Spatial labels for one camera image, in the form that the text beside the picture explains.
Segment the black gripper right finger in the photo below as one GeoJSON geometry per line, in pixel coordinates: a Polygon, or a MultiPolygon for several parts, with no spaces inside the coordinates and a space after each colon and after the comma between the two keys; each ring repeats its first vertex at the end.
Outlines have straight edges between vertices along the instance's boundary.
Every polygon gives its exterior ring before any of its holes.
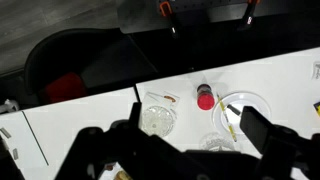
{"type": "Polygon", "coordinates": [[[320,140],[310,139],[295,130],[272,124],[252,106],[242,110],[240,128],[262,155],[255,170],[258,180],[291,180],[298,168],[309,180],[320,180],[320,140]]]}

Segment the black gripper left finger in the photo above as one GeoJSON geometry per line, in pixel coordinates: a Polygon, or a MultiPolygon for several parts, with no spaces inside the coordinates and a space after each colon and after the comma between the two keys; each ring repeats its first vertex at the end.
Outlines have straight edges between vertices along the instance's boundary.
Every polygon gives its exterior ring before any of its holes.
{"type": "Polygon", "coordinates": [[[128,120],[116,120],[107,131],[81,129],[55,180],[98,180],[107,165],[119,163],[134,180],[184,180],[182,153],[139,127],[142,104],[135,102],[128,120]]]}

